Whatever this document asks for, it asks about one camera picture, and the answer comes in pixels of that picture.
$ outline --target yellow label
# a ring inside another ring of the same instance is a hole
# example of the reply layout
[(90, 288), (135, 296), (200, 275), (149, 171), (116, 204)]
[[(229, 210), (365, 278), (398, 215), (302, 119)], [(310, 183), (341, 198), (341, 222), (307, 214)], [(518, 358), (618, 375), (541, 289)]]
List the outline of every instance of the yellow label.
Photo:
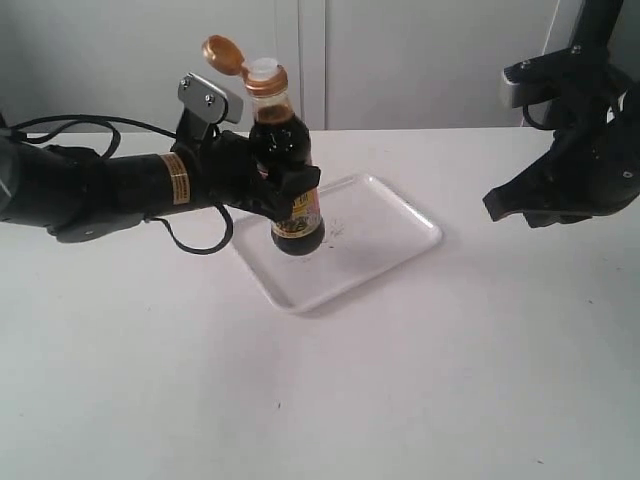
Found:
[(185, 203), (189, 203), (191, 201), (191, 184), (189, 183), (189, 174), (182, 159), (175, 153), (160, 155), (160, 158), (164, 161), (171, 176), (173, 204), (184, 205)]
[(318, 191), (313, 189), (296, 198), (291, 218), (274, 223), (272, 230), (282, 238), (301, 238), (318, 228), (321, 221)]

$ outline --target white tray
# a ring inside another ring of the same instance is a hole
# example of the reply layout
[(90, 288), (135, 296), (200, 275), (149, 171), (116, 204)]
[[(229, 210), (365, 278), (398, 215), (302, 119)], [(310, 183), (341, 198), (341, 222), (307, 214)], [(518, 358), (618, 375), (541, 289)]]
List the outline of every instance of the white tray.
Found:
[(320, 189), (326, 234), (305, 257), (278, 250), (269, 221), (236, 222), (232, 245), (276, 307), (318, 305), (436, 246), (442, 231), (380, 180), (361, 174)]

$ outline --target bottle neck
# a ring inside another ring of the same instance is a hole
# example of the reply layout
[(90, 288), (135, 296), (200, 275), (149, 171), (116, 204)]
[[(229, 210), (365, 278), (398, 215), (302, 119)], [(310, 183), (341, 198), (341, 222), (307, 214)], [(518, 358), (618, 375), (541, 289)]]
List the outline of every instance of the bottle neck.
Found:
[(251, 102), (257, 123), (283, 123), (295, 115), (287, 90), (270, 97), (251, 97)]

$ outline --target soy sauce bottle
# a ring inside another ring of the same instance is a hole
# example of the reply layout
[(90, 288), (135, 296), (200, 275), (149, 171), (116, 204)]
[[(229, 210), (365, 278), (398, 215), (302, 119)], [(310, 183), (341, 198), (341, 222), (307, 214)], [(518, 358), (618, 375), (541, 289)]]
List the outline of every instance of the soy sauce bottle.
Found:
[[(249, 138), (262, 167), (311, 165), (309, 129), (295, 114), (288, 95), (285, 69), (273, 58), (248, 65), (245, 86), (253, 102), (254, 126)], [(291, 218), (271, 225), (275, 245), (289, 255), (308, 255), (325, 235), (316, 189), (298, 197)]]

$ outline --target table surface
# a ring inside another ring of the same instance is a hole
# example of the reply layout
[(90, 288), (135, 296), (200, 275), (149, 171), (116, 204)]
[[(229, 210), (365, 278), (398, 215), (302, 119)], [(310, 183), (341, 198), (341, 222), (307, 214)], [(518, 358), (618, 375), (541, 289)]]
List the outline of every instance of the table surface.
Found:
[[(305, 316), (231, 248), (190, 256), (159, 225), (75, 246), (2, 225), (0, 478), (635, 477), (640, 203), (531, 230), (481, 201), (550, 141), (314, 133), (322, 183), (376, 175), (445, 239)], [(221, 233), (212, 211), (173, 219), (201, 246)]]

